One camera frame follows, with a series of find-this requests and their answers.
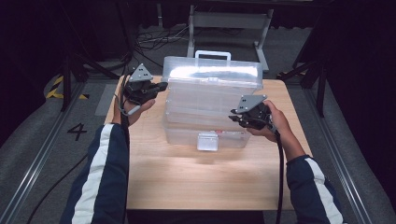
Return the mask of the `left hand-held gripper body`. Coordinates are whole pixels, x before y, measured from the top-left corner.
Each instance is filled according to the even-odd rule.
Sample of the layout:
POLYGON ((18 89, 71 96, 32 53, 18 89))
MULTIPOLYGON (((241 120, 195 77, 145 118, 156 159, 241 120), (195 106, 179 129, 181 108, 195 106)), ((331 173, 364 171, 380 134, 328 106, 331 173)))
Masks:
POLYGON ((153 89, 151 80, 153 75, 142 63, 139 64, 123 87, 123 95, 134 105, 142 105, 148 100, 155 99, 157 95, 151 95, 150 89, 153 89))

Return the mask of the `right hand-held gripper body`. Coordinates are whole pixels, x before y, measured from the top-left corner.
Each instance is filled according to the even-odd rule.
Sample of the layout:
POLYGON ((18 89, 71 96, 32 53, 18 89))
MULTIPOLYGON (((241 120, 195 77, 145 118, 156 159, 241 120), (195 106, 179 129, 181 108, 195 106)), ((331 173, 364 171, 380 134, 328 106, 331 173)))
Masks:
POLYGON ((241 127, 255 130, 267 127, 270 131, 274 129, 271 111, 263 103, 266 99, 266 95, 243 95, 241 97, 237 108, 244 107, 247 110, 245 114, 238 116, 247 122, 246 125, 240 125, 241 127))

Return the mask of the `clear plastic storage box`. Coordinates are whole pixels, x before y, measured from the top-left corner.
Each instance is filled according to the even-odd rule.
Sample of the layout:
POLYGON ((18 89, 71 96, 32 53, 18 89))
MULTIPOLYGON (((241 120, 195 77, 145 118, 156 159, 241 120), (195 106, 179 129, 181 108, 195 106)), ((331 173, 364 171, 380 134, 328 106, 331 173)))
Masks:
POLYGON ((193 58, 165 57, 162 81, 168 83, 163 114, 168 143, 206 151, 246 146, 250 134, 228 116, 243 95, 263 88, 260 63, 233 61, 228 52, 198 50, 193 58))

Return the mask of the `person's right hand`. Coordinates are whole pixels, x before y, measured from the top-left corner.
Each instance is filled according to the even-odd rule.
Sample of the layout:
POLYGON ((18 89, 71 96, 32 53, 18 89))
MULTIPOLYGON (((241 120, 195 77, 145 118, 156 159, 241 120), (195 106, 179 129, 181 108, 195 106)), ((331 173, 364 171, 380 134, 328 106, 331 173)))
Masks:
MULTIPOLYGON (((280 134, 282 145, 285 147, 286 145, 294 143, 296 141, 296 137, 293 134, 284 113, 277 109, 276 106, 269 100, 266 100, 263 103, 267 105, 271 111, 272 121, 280 134)), ((276 136, 268 128, 262 128, 261 130, 247 128, 247 131, 256 136, 264 136, 272 142, 275 142, 276 140, 276 136)))

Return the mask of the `person's left hand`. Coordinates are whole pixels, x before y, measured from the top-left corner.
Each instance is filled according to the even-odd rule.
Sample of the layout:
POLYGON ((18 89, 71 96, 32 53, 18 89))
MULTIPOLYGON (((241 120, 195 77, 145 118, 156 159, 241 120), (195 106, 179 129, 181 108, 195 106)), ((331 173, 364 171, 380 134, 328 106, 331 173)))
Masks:
POLYGON ((113 118, 111 120, 112 123, 121 124, 121 116, 125 115, 128 118, 129 125, 133 125, 138 121, 143 112, 149 110, 155 104, 154 99, 148 100, 142 105, 134 105, 133 103, 128 101, 123 103, 121 101, 122 97, 123 94, 118 91, 114 102, 114 112, 113 118))

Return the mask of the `grey floor tape patch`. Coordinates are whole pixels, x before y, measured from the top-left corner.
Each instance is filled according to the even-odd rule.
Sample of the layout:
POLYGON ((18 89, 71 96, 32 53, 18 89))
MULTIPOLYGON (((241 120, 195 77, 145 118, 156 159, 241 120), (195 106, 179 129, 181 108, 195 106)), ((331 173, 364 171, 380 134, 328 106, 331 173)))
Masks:
POLYGON ((106 84, 104 91, 101 95, 99 103, 95 109, 95 116, 106 116, 107 111, 113 99, 117 85, 116 84, 106 84))

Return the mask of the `black tripod stand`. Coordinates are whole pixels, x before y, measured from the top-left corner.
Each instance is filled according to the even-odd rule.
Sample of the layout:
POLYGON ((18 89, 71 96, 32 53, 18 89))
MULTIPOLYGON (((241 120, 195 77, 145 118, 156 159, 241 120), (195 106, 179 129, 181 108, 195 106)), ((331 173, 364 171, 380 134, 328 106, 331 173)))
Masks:
POLYGON ((64 78, 64 99, 63 107, 61 109, 62 112, 64 112, 72 102, 71 76, 74 76, 77 82, 86 82, 88 80, 89 76, 86 69, 84 68, 84 64, 87 64, 99 73, 104 74, 106 77, 110 77, 112 79, 119 78, 118 75, 104 68, 99 63, 78 53, 69 52, 63 62, 62 75, 64 78))
POLYGON ((318 83, 318 91, 316 98, 316 108, 318 114, 324 117, 324 93, 326 86, 327 70, 325 68, 325 63, 322 60, 312 61, 304 63, 289 72, 281 72, 276 78, 282 81, 286 81, 289 78, 295 77, 302 72, 305 72, 304 77, 300 81, 300 86, 303 89, 311 89, 315 83, 318 83))

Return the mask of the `yellow and black hazard tape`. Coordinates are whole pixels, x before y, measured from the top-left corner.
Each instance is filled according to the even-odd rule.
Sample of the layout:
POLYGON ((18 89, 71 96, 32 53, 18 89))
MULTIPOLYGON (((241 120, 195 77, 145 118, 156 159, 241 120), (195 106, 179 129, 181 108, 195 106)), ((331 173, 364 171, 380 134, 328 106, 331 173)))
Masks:
MULTIPOLYGON (((57 92, 58 88, 60 87, 60 85, 62 84, 63 81, 64 81, 64 76, 62 76, 62 75, 59 75, 55 79, 49 92, 47 93, 47 96, 46 96, 47 99, 49 99, 49 98, 63 99, 64 98, 63 93, 57 92)), ((90 95, 88 93, 83 93, 78 97, 78 99, 82 99, 82 100, 88 100, 89 98, 90 98, 90 95)))

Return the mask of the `grey metal table frame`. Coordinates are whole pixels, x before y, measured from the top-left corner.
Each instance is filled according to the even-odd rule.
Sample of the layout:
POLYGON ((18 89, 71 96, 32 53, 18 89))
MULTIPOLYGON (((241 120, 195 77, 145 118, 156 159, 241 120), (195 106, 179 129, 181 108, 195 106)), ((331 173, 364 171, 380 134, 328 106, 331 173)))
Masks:
POLYGON ((194 29, 196 27, 261 30, 261 37, 254 42, 254 48, 259 62, 262 64, 262 71, 267 73, 269 66, 263 52, 263 45, 270 28, 273 13, 274 11, 272 9, 268 9, 264 14, 201 12, 197 11, 194 5, 191 5, 187 56, 193 57, 195 55, 194 29))

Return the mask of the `metal floor rail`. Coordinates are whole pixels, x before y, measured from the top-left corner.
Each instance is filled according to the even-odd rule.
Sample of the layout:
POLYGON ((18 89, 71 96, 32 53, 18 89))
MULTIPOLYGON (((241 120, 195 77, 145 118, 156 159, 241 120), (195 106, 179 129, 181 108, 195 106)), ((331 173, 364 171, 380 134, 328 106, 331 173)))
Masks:
POLYGON ((75 88, 71 91, 71 100, 68 106, 61 112, 46 136, 44 143, 35 155, 35 158, 30 163, 27 171, 25 172, 21 183, 19 184, 17 190, 15 191, 12 199, 7 205, 2 216, 0 216, 0 224, 12 224, 15 220, 16 215, 20 212, 23 203, 25 202, 29 192, 31 191, 33 185, 35 184, 47 158, 49 157, 54 142, 59 136, 59 132, 63 127, 67 116, 69 115, 72 107, 78 100, 80 94, 85 88, 85 83, 77 83, 75 88))
POLYGON ((304 96, 306 101, 308 102, 309 108, 314 113, 314 118, 316 119, 320 131, 324 135, 326 144, 329 148, 330 158, 332 160, 332 164, 335 168, 335 171, 340 178, 343 189, 348 197, 349 203, 351 204, 351 208, 355 214, 355 217, 358 220, 359 224, 373 224, 365 205, 361 199, 360 194, 356 188, 354 181, 351 178, 351 175, 344 163, 342 156, 339 152, 339 148, 335 143, 335 140, 331 134, 331 131, 328 127, 328 124, 325 118, 322 118, 316 107, 316 99, 314 94, 310 90, 304 90, 304 96))

